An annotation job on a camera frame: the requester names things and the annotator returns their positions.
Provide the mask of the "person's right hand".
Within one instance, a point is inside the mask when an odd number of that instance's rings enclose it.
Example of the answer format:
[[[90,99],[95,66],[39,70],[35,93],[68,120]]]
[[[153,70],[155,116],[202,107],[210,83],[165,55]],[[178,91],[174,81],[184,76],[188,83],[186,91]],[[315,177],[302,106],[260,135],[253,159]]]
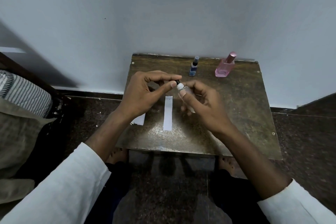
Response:
[[[198,80],[183,82],[183,84],[188,86],[194,94],[201,95],[201,99],[194,102],[195,114],[216,138],[228,137],[238,131],[229,119],[221,96],[215,89]]]

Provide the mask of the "person's left hand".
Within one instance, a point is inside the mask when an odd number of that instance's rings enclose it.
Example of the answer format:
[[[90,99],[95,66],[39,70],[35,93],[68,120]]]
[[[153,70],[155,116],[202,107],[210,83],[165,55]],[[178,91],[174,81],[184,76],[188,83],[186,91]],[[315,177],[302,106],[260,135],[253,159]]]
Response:
[[[178,74],[169,74],[160,70],[150,72],[136,72],[124,92],[123,99],[117,108],[123,119],[132,121],[136,117],[146,113],[162,96],[155,96],[155,90],[159,88],[158,81],[181,80]]]

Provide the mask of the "small clear glass bottle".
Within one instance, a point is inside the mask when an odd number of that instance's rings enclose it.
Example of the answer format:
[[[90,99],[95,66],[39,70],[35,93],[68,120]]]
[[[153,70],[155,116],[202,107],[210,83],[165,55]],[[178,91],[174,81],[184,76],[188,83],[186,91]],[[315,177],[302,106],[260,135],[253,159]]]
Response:
[[[176,88],[178,90],[179,98],[181,99],[181,111],[185,112],[188,116],[195,113],[195,96],[193,91],[179,81],[177,81]]]

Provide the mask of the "person's left forearm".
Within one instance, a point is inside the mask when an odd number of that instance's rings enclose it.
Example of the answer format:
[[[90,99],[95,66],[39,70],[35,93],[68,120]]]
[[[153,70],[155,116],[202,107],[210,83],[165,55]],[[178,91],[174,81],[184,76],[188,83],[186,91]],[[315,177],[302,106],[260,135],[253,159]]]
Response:
[[[84,224],[111,172],[106,160],[130,124],[114,111],[0,224]]]

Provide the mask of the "person's right forearm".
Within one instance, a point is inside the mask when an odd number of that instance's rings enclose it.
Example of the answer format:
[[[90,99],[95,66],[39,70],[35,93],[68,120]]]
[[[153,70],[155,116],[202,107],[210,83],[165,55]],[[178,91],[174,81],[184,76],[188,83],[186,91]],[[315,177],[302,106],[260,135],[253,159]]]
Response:
[[[219,140],[258,192],[258,205],[271,224],[336,224],[332,211],[279,171],[239,131]]]

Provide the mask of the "long white paper strip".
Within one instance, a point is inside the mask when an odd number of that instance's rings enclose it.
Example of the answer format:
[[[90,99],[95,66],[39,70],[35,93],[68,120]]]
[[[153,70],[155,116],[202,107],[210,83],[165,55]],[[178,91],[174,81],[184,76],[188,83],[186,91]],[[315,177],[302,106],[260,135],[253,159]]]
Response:
[[[165,97],[163,130],[172,130],[173,96]]]

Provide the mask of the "short white paper strip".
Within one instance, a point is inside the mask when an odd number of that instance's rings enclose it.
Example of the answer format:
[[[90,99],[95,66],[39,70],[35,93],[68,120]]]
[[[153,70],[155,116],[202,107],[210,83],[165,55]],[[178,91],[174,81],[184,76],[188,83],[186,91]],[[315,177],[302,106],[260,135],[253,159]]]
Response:
[[[136,117],[134,120],[132,120],[130,124],[144,125],[145,115],[146,113],[142,114],[141,116]]]

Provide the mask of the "pink perfume bottle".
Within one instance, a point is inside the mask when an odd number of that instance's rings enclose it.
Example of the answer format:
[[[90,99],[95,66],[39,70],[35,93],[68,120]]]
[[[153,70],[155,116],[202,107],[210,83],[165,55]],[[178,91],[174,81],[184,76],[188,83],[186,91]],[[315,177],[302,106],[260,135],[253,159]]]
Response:
[[[235,52],[230,52],[226,58],[221,59],[215,70],[215,76],[218,78],[227,77],[234,68],[236,56],[237,54]]]

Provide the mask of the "small brown low table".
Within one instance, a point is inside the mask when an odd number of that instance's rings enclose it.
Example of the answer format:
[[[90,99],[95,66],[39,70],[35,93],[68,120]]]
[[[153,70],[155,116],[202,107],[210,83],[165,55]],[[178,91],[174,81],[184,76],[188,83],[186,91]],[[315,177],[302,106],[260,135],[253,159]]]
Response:
[[[282,154],[268,103],[261,69],[257,61],[236,61],[226,78],[217,78],[216,58],[200,58],[194,77],[188,75],[193,57],[134,53],[127,77],[137,71],[161,70],[183,76],[182,81],[199,80],[216,89],[233,124],[269,159],[282,160]],[[230,151],[208,132],[197,117],[180,111],[182,100],[176,89],[166,95],[173,97],[172,130],[165,131],[165,97],[145,115],[143,125],[132,124],[116,144],[120,148],[191,155],[231,156]]]

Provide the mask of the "person's left foot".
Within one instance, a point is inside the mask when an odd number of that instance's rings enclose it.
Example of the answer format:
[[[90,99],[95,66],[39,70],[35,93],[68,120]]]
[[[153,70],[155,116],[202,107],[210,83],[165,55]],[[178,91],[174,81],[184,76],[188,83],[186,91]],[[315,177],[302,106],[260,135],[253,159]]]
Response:
[[[119,162],[128,163],[129,162],[129,150],[126,148],[114,148],[108,159],[106,160],[106,164],[116,164]]]

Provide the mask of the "person's right leg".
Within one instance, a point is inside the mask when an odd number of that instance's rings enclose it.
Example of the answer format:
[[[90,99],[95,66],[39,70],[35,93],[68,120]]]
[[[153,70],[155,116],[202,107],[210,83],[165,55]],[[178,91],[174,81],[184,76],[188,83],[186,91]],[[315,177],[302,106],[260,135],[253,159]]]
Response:
[[[220,169],[211,175],[209,186],[215,205],[233,224],[270,224],[258,205],[261,197],[249,180],[232,177]]]

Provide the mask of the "person's leg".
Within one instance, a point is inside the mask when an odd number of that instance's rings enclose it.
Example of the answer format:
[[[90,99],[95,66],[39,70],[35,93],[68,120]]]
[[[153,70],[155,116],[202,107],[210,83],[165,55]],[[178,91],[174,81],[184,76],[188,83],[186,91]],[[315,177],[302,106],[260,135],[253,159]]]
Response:
[[[249,180],[232,177],[220,169],[211,175],[209,186],[215,205],[233,224],[270,224],[258,205],[261,197]]]
[[[131,181],[131,167],[127,162],[106,163],[111,172],[84,224],[112,224],[114,212],[127,194]]]

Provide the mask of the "person's left leg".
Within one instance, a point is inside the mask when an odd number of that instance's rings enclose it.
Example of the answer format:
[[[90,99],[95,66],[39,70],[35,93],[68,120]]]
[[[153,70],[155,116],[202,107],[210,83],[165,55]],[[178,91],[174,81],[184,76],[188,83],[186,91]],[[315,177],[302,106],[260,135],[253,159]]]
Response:
[[[114,212],[127,194],[131,181],[131,167],[127,162],[106,163],[111,172],[84,224],[112,224]]]

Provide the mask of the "dark wooden furniture edge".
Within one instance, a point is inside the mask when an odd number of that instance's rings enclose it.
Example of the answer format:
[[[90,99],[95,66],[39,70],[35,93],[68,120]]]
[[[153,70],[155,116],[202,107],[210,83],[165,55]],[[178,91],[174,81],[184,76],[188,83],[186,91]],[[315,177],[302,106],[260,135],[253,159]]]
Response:
[[[41,80],[34,73],[31,73],[2,52],[0,52],[0,63],[6,67],[6,69],[12,73],[17,74],[18,76],[23,77],[24,79],[34,83],[36,86],[39,86],[46,92],[48,92],[53,98],[62,100],[64,103],[69,104],[69,99],[61,94],[58,90]]]

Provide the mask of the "beige fabric bag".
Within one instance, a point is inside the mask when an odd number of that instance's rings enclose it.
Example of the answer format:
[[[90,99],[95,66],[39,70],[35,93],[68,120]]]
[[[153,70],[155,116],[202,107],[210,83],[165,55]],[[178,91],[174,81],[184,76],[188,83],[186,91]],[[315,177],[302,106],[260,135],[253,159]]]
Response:
[[[33,179],[14,176],[32,153],[41,129],[55,120],[0,98],[0,205],[21,200],[34,189]]]

